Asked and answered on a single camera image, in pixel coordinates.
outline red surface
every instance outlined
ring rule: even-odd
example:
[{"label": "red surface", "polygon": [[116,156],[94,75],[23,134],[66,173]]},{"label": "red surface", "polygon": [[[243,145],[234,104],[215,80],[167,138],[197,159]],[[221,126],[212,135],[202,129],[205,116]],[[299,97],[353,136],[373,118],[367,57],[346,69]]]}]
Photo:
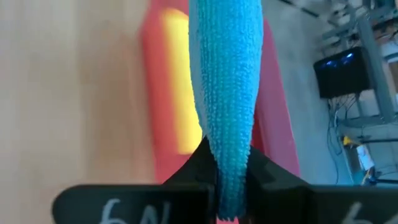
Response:
[{"label": "red surface", "polygon": [[174,127],[174,108],[166,60],[164,30],[160,23],[158,4],[152,4],[142,27],[142,48],[152,127],[152,146],[155,154],[155,171],[163,181],[182,164],[175,162],[177,137]]},{"label": "red surface", "polygon": [[[189,158],[177,153],[177,140],[172,120],[174,112],[169,90],[169,76],[166,72],[165,43],[162,38],[164,34],[158,18],[159,10],[163,7],[174,7],[188,14],[188,1],[153,0],[142,30],[156,175],[159,182],[169,178]],[[261,80],[254,121],[252,141],[254,147],[262,150],[280,166],[299,176],[300,168],[277,54],[271,29],[266,21],[264,22]]]},{"label": "red surface", "polygon": [[262,46],[261,76],[256,103],[255,124],[259,133],[254,133],[254,142],[264,143],[262,150],[275,163],[300,176],[299,161],[293,138],[285,92],[278,66],[271,28],[264,21],[264,43]]}]

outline yellow light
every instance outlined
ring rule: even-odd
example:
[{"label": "yellow light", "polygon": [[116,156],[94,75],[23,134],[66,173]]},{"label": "yellow light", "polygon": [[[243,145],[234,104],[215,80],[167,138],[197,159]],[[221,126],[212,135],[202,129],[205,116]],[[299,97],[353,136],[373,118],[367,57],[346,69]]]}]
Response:
[{"label": "yellow light", "polygon": [[201,141],[201,128],[190,77],[188,16],[176,9],[166,9],[162,21],[166,34],[178,152],[191,154]]}]

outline cable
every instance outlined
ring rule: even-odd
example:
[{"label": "cable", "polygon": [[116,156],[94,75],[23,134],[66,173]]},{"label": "cable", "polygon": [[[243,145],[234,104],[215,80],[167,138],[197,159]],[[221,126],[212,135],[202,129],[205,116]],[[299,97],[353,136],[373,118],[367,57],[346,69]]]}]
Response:
[{"label": "cable", "polygon": [[[336,180],[335,184],[338,184],[338,181],[340,179],[340,173],[338,169],[338,163],[335,158],[335,156],[340,156],[343,153],[343,148],[341,144],[339,143],[340,140],[338,138],[338,123],[337,123],[337,115],[339,110],[342,107],[346,107],[346,104],[349,100],[349,96],[345,96],[346,98],[344,99],[342,96],[339,96],[338,98],[332,98],[328,100],[328,109],[329,109],[329,122],[328,122],[328,128],[326,132],[326,140],[327,140],[327,145],[328,145],[328,151],[330,153],[331,159],[333,160],[333,163],[335,165],[335,170],[336,170]],[[335,144],[332,141],[331,137],[331,128],[335,129],[335,136],[336,136],[336,142],[338,146],[336,147]]]}]

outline wooden surface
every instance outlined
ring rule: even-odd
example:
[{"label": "wooden surface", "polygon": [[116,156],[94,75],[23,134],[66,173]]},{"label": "wooden surface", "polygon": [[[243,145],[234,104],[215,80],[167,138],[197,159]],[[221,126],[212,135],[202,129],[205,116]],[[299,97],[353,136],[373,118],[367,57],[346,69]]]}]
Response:
[{"label": "wooden surface", "polygon": [[1,223],[51,223],[77,183],[152,182],[146,0],[0,0]]}]

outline blue towel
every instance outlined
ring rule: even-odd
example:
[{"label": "blue towel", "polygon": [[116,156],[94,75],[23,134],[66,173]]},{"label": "blue towel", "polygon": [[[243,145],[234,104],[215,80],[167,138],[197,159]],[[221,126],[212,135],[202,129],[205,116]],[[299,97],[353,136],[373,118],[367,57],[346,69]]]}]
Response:
[{"label": "blue towel", "polygon": [[261,0],[190,0],[195,107],[218,164],[218,218],[245,214],[246,169],[259,88]]}]

